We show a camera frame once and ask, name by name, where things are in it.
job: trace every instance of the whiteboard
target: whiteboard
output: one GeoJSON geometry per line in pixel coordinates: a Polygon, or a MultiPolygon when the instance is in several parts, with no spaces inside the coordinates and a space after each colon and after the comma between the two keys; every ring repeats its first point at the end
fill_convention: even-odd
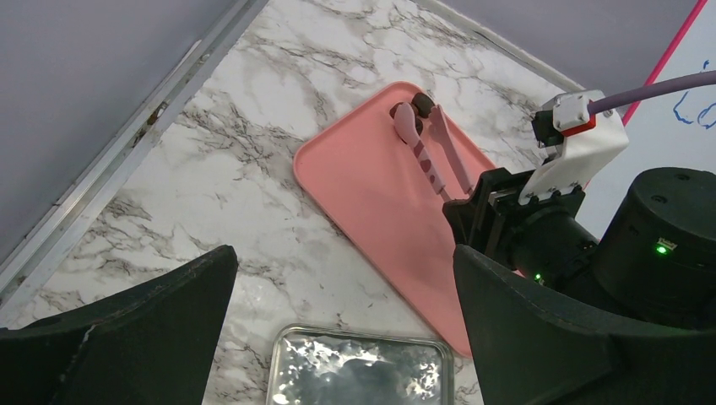
{"type": "MultiPolygon", "coordinates": [[[[716,69],[714,21],[716,0],[699,1],[648,83],[716,69]]],[[[645,100],[624,121],[630,145],[589,183],[577,216],[597,237],[642,171],[674,166],[716,173],[716,86],[645,100]]]]}

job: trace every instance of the pink striped handle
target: pink striped handle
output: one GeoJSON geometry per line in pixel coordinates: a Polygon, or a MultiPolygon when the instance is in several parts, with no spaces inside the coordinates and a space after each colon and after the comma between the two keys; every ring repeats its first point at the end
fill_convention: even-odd
{"type": "Polygon", "coordinates": [[[415,129],[415,113],[408,103],[398,105],[395,111],[394,125],[398,136],[413,149],[413,154],[418,159],[420,168],[432,185],[432,189],[435,190],[436,194],[444,194],[445,181],[440,177],[437,168],[432,163],[430,154],[420,140],[420,135],[415,129]]]}

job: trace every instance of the gray wall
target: gray wall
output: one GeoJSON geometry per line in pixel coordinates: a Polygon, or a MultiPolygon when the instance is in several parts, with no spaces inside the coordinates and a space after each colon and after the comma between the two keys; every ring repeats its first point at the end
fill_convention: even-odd
{"type": "Polygon", "coordinates": [[[640,86],[697,0],[442,0],[570,79],[640,86]]]}
{"type": "Polygon", "coordinates": [[[0,5],[0,262],[232,3],[0,5]]]}

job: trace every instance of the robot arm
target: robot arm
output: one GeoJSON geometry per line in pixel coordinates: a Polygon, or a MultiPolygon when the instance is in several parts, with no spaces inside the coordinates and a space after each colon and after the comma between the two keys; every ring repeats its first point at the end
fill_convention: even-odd
{"type": "Polygon", "coordinates": [[[613,110],[589,114],[589,103],[604,94],[598,90],[560,94],[542,106],[532,122],[540,147],[550,158],[530,177],[520,192],[524,205],[533,197],[543,201],[554,192],[569,194],[584,187],[611,162],[629,140],[621,118],[613,110]]]}

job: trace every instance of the pink tray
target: pink tray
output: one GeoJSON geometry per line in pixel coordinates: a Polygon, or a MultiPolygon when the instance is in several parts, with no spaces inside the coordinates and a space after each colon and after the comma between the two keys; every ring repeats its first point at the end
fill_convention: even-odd
{"type": "MultiPolygon", "coordinates": [[[[363,105],[306,142],[296,152],[301,187],[355,246],[455,351],[470,356],[453,276],[455,243],[435,194],[388,114],[423,90],[390,84],[363,105]]],[[[447,193],[465,198],[442,148],[423,143],[446,182],[447,193]]],[[[494,164],[450,120],[453,141],[472,179],[494,164]]]]}

